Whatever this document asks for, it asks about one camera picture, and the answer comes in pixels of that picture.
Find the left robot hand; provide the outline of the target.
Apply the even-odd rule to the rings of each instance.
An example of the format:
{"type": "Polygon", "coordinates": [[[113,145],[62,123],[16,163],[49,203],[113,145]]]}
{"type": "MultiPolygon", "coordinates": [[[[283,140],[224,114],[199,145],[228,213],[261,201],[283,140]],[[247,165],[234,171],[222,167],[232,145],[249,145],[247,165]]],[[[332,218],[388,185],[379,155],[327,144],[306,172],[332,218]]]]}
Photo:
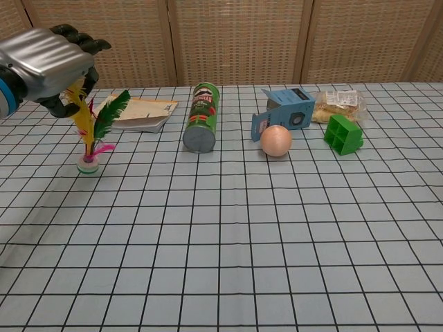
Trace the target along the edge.
{"type": "Polygon", "coordinates": [[[1,40],[1,117],[11,116],[24,101],[46,107],[56,118],[79,111],[60,94],[84,79],[88,94],[98,81],[94,55],[111,48],[104,39],[94,39],[69,24],[31,28],[1,40]]]}

